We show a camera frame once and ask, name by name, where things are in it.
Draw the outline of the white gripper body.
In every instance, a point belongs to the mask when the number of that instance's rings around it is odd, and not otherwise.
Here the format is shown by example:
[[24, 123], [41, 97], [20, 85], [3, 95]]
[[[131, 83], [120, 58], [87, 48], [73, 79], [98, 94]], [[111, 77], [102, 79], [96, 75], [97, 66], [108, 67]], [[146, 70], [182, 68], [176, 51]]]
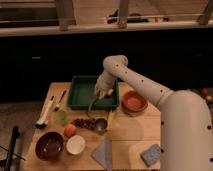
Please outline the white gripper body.
[[102, 99], [105, 96], [111, 96], [113, 92], [113, 86], [113, 82], [106, 80], [102, 76], [99, 76], [95, 84], [94, 93], [99, 99]]

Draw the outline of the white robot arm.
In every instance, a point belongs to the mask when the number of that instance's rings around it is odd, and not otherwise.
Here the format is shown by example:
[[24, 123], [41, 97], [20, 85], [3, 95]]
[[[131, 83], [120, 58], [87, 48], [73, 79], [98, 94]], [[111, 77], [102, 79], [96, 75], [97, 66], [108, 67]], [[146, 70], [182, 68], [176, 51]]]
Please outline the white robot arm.
[[202, 97], [134, 72], [124, 55], [106, 57], [103, 68], [95, 85], [100, 98], [120, 78], [161, 112], [161, 171], [213, 171], [213, 122]]

